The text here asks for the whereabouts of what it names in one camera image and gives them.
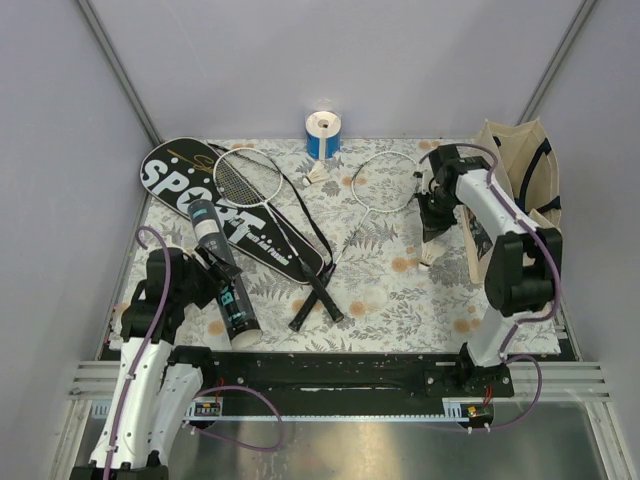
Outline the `white shuttlecock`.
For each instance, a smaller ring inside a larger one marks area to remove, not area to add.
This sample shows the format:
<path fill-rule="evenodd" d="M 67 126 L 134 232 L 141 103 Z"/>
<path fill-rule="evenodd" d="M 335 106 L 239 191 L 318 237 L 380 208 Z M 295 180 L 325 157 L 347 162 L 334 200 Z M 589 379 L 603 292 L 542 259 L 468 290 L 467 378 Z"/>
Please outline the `white shuttlecock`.
<path fill-rule="evenodd" d="M 312 169 L 305 175 L 303 179 L 303 184 L 305 186 L 310 186 L 315 183 L 320 183 L 328 180 L 330 178 L 325 167 L 319 163 L 315 164 Z"/>
<path fill-rule="evenodd" d="M 444 255 L 447 248 L 438 240 L 423 242 L 419 260 L 420 268 L 429 268 L 437 259 Z"/>

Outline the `black shuttlecock tube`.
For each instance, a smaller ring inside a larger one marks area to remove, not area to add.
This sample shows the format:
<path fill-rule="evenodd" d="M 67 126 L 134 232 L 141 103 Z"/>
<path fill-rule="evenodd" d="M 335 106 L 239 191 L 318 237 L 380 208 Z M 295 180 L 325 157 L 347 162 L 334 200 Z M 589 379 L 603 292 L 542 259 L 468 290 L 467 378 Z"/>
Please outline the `black shuttlecock tube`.
<path fill-rule="evenodd" d="M 187 208 L 204 268 L 215 286 L 215 297 L 233 349 L 246 349 L 262 337 L 262 330 L 236 265 L 214 203 L 192 201 Z"/>

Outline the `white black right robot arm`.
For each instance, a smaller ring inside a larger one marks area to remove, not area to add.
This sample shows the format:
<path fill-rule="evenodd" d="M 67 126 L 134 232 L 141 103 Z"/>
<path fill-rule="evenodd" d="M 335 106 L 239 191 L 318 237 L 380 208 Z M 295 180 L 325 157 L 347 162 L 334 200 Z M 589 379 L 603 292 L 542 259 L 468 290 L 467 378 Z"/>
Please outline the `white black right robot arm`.
<path fill-rule="evenodd" d="M 488 234 L 493 249 L 484 277 L 489 307 L 477 332 L 463 344 L 451 379 L 475 396 L 501 379 L 507 348 L 518 328 L 554 317 L 561 293 L 563 239 L 555 227 L 528 217 L 495 178 L 497 156 L 477 146 L 464 157 L 462 143 L 440 145 L 423 159 L 430 170 L 417 170 L 415 196 L 422 224 L 423 262 L 430 264 L 441 247 L 437 237 L 455 225 L 457 207 L 468 208 Z"/>

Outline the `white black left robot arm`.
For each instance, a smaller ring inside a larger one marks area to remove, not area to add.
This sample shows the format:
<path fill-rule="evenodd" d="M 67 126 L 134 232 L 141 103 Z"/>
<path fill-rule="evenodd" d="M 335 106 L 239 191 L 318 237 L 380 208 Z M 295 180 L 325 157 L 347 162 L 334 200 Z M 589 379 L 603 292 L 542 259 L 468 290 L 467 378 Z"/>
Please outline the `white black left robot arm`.
<path fill-rule="evenodd" d="M 190 305 L 215 301 L 240 270 L 203 246 L 150 252 L 146 276 L 122 314 L 119 370 L 110 409 L 89 461 L 73 479 L 166 479 L 173 442 L 196 395 L 216 386 L 207 347 L 178 346 Z"/>

